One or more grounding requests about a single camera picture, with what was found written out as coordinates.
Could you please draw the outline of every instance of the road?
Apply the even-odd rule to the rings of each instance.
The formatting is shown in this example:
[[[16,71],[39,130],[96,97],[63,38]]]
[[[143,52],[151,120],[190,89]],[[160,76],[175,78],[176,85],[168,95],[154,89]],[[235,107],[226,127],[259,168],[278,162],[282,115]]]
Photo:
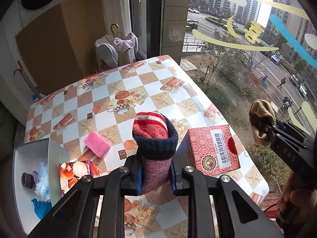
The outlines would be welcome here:
[[[197,20],[199,22],[198,31],[207,36],[213,37],[215,29],[217,29],[220,33],[224,33],[226,31],[223,28],[206,21],[204,18],[208,16],[210,15],[204,13],[195,14],[193,12],[188,12],[187,18]],[[186,35],[192,36],[191,31],[187,31]],[[250,43],[246,41],[244,37],[239,40],[245,45],[250,45]],[[258,63],[262,58],[263,54],[261,54],[260,52],[256,52],[255,63]],[[290,74],[282,66],[276,65],[268,57],[266,57],[265,60],[258,65],[258,68],[254,71],[254,73],[258,78],[265,76],[265,74],[268,75],[268,80],[261,86],[279,108],[282,107],[283,99],[285,96],[290,97],[291,101],[293,102],[293,110],[297,111],[301,107],[304,99],[299,93],[298,88],[294,87],[294,85],[290,82]],[[286,77],[286,83],[282,85],[282,88],[278,88],[277,86],[280,84],[281,79],[284,77]],[[288,112],[286,110],[282,109],[282,112],[286,118],[289,118]],[[313,134],[315,133],[301,110],[297,114],[297,119],[309,132]]]

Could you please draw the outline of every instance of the barcode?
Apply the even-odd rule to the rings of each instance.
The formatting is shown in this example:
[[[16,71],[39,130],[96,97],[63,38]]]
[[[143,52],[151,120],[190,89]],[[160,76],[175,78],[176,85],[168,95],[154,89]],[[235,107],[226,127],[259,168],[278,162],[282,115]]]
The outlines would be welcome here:
[[[224,152],[225,148],[223,147],[224,144],[221,140],[220,134],[215,133],[215,138],[216,138],[216,150],[220,154],[221,163],[223,164],[227,163],[228,158],[226,157],[226,153]]]
[[[215,150],[217,153],[219,167],[226,168],[231,166],[231,162],[229,159],[229,153],[227,150],[227,146],[222,134],[222,130],[210,130],[213,143],[215,145]]]

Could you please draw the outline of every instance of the red sock stripe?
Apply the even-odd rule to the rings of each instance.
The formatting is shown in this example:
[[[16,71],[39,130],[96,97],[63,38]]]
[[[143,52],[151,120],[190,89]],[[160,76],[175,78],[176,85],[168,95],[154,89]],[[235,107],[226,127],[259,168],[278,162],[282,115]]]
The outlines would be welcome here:
[[[161,124],[159,121],[155,121],[155,120],[134,120],[134,124],[133,125],[139,125],[139,126],[144,126],[144,125],[148,125],[148,124],[155,124],[155,125],[159,125],[161,128],[163,128],[164,130],[166,130],[166,127]]]
[[[160,113],[154,113],[154,112],[140,112],[140,113],[137,113],[136,115],[136,118],[138,115],[151,115],[151,116],[155,116],[155,117],[158,117],[160,118],[162,121],[166,122],[164,117],[160,114]]]

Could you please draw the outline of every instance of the beige sock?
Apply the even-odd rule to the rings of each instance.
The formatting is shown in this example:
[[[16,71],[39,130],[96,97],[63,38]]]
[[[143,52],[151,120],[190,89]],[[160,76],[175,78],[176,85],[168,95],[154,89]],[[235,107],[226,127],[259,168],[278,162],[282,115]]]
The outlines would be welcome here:
[[[270,119],[271,123],[276,124],[273,108],[266,100],[258,99],[252,103],[249,110],[249,117],[251,117],[253,114],[256,114],[258,117],[267,117]],[[269,146],[271,142],[268,136],[253,126],[251,121],[250,125],[255,144],[264,147]]]

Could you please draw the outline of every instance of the checkered tablecloth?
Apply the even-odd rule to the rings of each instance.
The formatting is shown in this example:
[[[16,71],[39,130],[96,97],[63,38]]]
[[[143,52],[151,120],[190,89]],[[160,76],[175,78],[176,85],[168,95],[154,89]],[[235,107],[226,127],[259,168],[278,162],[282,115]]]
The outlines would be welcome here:
[[[228,124],[193,80],[164,55],[89,76],[34,103],[25,142],[50,137],[69,151],[71,160],[92,160],[99,165],[101,175],[107,175],[136,153],[132,138],[135,115],[154,111],[171,120],[179,142],[188,128]],[[103,159],[84,144],[91,130],[112,145]],[[269,192],[268,184],[230,130],[241,167],[228,175],[259,204]],[[146,195],[126,198],[126,234],[187,236],[187,198],[173,196],[168,184]],[[212,198],[211,205],[215,213]]]

